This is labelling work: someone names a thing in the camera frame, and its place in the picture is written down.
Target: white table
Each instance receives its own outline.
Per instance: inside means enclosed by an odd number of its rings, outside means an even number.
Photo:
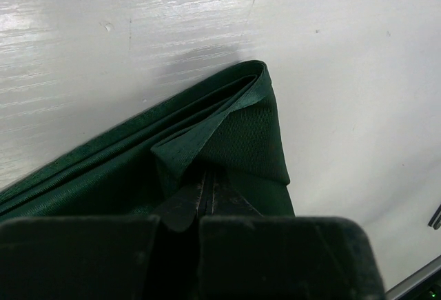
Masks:
[[[267,62],[299,215],[389,289],[441,254],[441,0],[0,0],[0,187],[239,59]]]

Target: metal edge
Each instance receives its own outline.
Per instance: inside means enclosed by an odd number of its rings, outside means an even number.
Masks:
[[[441,270],[441,256],[428,263],[404,281],[386,292],[387,300],[398,300],[424,280]]]

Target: white surface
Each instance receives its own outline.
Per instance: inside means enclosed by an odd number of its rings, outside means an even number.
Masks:
[[[0,187],[238,59],[267,62],[298,214],[387,288],[441,254],[441,0],[0,0]]]

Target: dark green fabric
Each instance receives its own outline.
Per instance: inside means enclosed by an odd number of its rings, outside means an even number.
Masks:
[[[294,213],[263,62],[219,72],[0,192],[0,220],[148,214],[200,162],[224,167],[234,188],[261,213]]]

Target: folded green cloth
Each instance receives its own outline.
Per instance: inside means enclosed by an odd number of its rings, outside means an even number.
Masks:
[[[204,164],[223,167],[261,214],[294,214],[263,62],[221,71],[0,192],[0,221],[149,214]]]

